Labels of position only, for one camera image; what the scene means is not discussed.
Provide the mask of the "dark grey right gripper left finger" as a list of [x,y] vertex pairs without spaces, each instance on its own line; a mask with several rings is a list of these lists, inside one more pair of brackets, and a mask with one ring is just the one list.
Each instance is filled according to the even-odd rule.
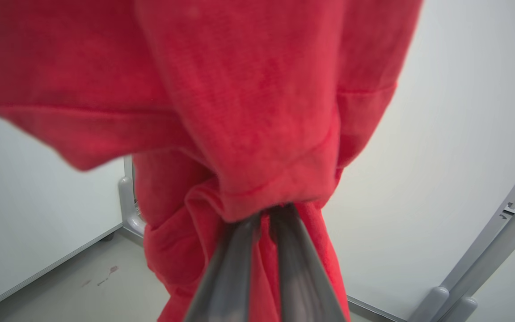
[[229,223],[199,283],[185,322],[247,322],[252,285],[252,247],[260,215]]

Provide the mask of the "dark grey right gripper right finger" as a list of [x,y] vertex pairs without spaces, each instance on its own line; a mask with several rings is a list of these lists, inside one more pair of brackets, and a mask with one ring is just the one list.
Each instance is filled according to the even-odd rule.
[[268,210],[277,245],[282,322],[345,322],[321,259],[294,204]]

